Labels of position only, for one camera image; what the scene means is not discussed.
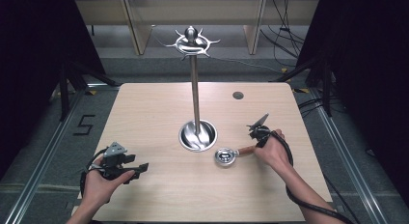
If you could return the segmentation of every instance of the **finger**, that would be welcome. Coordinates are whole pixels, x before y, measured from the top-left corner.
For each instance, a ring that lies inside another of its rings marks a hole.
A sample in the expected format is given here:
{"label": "finger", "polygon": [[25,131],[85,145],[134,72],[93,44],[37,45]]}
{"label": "finger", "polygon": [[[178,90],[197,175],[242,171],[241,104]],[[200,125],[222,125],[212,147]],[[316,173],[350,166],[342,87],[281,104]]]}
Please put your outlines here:
{"label": "finger", "polygon": [[127,182],[130,178],[132,178],[132,176],[135,174],[134,170],[129,170],[126,171],[124,173],[122,173],[119,177],[117,177],[115,180],[113,180],[113,182],[115,182],[115,184],[117,186],[121,185],[122,183]]}
{"label": "finger", "polygon": [[94,164],[96,165],[100,165],[102,162],[103,156],[101,156],[100,158],[97,158],[96,160],[94,160]]}
{"label": "finger", "polygon": [[262,151],[262,148],[255,148],[255,149],[253,150],[253,154],[255,154],[257,157],[259,157],[260,151]]}

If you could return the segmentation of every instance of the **round metal base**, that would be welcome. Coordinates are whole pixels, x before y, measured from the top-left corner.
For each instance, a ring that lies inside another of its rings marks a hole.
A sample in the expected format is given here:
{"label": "round metal base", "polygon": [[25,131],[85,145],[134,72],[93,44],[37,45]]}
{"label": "round metal base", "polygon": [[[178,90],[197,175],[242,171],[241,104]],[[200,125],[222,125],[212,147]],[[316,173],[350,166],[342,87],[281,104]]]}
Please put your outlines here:
{"label": "round metal base", "polygon": [[221,166],[230,166],[235,160],[235,152],[229,148],[221,148],[214,154],[214,159]]}
{"label": "round metal base", "polygon": [[186,123],[179,132],[180,144],[192,152],[203,152],[216,143],[216,127],[208,121],[201,120],[200,133],[196,133],[195,121]]}

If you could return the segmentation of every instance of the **forearm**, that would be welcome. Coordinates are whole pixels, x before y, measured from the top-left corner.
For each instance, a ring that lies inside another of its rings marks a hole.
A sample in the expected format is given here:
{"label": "forearm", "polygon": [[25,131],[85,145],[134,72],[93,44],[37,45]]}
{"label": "forearm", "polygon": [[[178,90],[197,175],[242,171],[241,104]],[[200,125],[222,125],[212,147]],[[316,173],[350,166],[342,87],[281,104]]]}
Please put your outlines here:
{"label": "forearm", "polygon": [[[276,172],[296,198],[327,210],[333,210],[333,208],[299,176],[291,165],[281,165]],[[300,209],[308,223],[343,223],[338,219],[314,210],[303,207],[300,207]]]}
{"label": "forearm", "polygon": [[88,224],[97,211],[96,207],[80,205],[67,224]]}

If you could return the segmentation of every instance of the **dark floor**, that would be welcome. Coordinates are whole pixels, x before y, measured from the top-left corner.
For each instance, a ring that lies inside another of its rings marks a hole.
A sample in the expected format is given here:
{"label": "dark floor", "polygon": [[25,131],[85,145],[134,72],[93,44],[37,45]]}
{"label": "dark floor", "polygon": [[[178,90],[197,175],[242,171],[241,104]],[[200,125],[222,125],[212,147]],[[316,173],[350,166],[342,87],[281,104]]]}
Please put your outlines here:
{"label": "dark floor", "polygon": [[[155,27],[153,34],[162,42],[169,44],[177,38],[173,30],[182,31],[182,28],[184,27]],[[93,37],[95,47],[110,78],[118,82],[190,80],[188,62],[181,62],[181,56],[177,51],[163,47],[154,38],[150,39],[146,54],[133,55],[126,30],[126,27],[95,28]],[[306,27],[294,28],[294,32],[298,32],[299,36],[305,35],[307,30]],[[242,29],[238,26],[206,26],[204,35],[208,35],[211,40],[222,40],[210,49],[209,53],[212,57],[235,59],[246,65],[200,58],[198,62],[200,81],[271,81],[281,76],[282,68],[293,69],[281,65],[278,61],[289,65],[296,63],[294,58],[280,52],[281,50],[274,49],[272,44],[263,37],[259,40],[258,54],[248,55]],[[285,40],[282,40],[282,44],[291,48]],[[287,83],[293,89],[305,89],[304,80],[307,75],[306,70]],[[98,83],[93,78],[88,78],[88,81]],[[34,191],[34,197],[27,204],[28,209],[22,211],[24,215],[21,223],[63,223],[68,220],[72,206],[76,203],[80,172],[95,152],[99,136],[118,92],[117,89],[105,87],[98,87],[95,90],[94,95],[77,92],[70,96],[71,100],[78,99],[78,102],[68,117],[67,125],[63,127],[60,123],[59,96],[56,95],[50,101],[30,143],[21,150],[0,182],[0,222],[5,222],[8,218],[25,184],[36,172],[36,165],[41,161],[43,154],[47,153],[50,140],[56,137],[54,133],[57,129],[62,130],[62,136],[56,144],[57,147],[51,155],[49,164],[45,165],[45,171],[41,175],[39,186]],[[294,93],[294,96],[299,104],[314,98],[312,93]],[[347,109],[337,98],[333,98],[331,104],[333,117],[330,120],[336,124],[346,148],[351,152],[352,159],[365,179],[369,191],[375,197],[374,202],[379,205],[382,215],[388,223],[409,223],[409,209],[402,202],[376,158],[366,153],[368,147],[366,141],[348,116]],[[346,204],[352,208],[360,223],[384,223],[374,221],[373,214],[366,208],[366,201],[351,179],[333,137],[323,122],[321,108],[315,107],[316,104],[313,103],[302,108],[300,112],[304,116],[304,122],[323,173],[340,192]],[[86,127],[78,126],[82,118],[84,118],[83,124],[93,127],[88,135],[75,135],[75,133],[87,131]],[[347,210],[347,205],[341,201],[333,187],[330,185],[328,187],[333,196],[334,206],[355,223],[351,212]]]}

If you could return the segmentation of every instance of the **wrist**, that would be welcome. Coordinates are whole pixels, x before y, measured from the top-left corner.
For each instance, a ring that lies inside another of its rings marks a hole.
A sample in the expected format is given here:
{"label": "wrist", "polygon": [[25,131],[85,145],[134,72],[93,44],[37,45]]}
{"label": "wrist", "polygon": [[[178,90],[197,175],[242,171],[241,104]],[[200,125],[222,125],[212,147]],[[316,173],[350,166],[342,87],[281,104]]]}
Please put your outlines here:
{"label": "wrist", "polygon": [[83,200],[79,208],[82,208],[86,212],[89,212],[89,213],[93,212],[95,214],[99,210],[99,208],[101,208],[102,206],[103,205],[100,205],[96,201]]}
{"label": "wrist", "polygon": [[97,211],[97,206],[87,206],[87,204],[81,203],[67,224],[88,224]]}
{"label": "wrist", "polygon": [[270,167],[276,171],[276,173],[281,177],[294,171],[294,168],[289,162],[277,160],[270,164]]}

